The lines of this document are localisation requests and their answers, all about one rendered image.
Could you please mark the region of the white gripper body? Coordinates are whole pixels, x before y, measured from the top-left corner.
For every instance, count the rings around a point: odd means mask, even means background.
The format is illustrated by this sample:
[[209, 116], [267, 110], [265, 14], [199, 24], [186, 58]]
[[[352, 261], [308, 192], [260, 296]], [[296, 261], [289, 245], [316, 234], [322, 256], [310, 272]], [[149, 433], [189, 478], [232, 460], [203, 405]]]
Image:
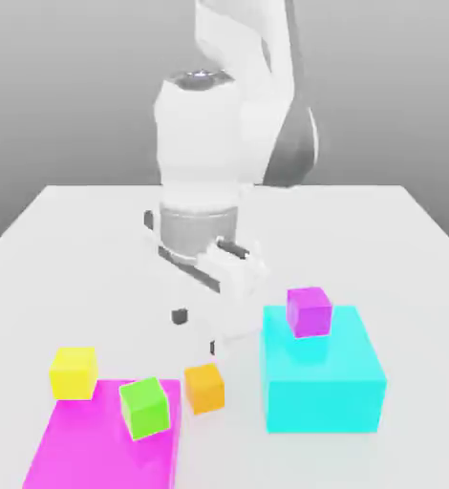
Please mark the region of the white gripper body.
[[143, 213], [143, 230], [145, 239], [161, 264], [166, 263], [165, 270], [169, 278], [163, 278], [164, 291], [171, 298], [171, 307], [187, 307], [189, 320], [197, 334], [207, 340], [209, 327], [218, 327], [218, 322], [209, 316], [213, 311], [212, 299], [217, 299], [221, 292], [219, 280], [197, 266], [193, 258], [178, 256], [164, 246], [160, 237], [160, 214], [151, 209]]

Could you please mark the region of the small orange cube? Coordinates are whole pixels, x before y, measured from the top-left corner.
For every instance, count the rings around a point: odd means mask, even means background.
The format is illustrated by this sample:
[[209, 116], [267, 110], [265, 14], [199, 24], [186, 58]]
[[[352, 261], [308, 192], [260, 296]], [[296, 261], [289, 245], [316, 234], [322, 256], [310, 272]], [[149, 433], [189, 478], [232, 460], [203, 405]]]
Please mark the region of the small orange cube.
[[225, 383], [215, 363], [187, 368], [184, 381], [186, 396], [195, 415], [225, 406]]

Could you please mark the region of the small green cube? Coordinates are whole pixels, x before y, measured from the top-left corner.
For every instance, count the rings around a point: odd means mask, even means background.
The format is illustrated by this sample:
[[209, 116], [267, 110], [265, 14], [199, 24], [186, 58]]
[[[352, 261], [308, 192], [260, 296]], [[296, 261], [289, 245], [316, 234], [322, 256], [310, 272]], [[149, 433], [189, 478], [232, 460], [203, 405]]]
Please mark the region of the small green cube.
[[157, 377], [126, 383], [118, 391], [122, 417], [134, 441], [171, 427], [169, 401]]

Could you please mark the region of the small purple cube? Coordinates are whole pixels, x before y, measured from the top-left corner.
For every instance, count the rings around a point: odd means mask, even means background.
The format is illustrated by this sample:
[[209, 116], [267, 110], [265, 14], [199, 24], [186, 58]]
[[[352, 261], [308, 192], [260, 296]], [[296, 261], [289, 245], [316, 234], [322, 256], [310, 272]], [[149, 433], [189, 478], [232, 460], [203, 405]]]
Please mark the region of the small purple cube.
[[332, 303], [321, 287], [289, 289], [286, 310], [295, 338], [330, 334]]

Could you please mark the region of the small yellow cube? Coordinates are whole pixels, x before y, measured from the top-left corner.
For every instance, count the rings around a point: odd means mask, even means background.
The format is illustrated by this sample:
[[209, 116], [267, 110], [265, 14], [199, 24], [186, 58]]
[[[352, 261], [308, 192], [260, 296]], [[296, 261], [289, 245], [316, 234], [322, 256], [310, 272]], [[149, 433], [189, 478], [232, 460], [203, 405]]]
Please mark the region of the small yellow cube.
[[95, 348], [58, 348], [49, 377], [55, 400], [91, 400], [98, 377]]

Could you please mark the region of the large cyan box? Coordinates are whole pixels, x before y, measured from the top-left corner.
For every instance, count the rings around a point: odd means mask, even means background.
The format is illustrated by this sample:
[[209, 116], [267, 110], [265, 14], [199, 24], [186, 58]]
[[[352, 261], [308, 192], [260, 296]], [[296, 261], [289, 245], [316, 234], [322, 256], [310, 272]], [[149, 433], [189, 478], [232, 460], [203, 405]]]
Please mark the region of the large cyan box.
[[266, 306], [260, 372], [270, 433], [374, 433], [387, 377], [357, 309], [333, 309], [331, 333], [296, 339], [284, 306]]

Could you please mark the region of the large magenta box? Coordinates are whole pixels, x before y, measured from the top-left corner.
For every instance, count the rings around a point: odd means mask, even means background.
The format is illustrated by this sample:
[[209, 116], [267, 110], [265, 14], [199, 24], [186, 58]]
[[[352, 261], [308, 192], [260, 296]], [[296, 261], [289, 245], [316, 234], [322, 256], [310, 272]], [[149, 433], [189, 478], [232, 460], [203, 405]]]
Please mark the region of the large magenta box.
[[181, 383], [163, 379], [171, 428], [134, 441], [119, 387], [101, 379], [91, 400], [59, 400], [22, 489], [174, 489], [182, 419]]

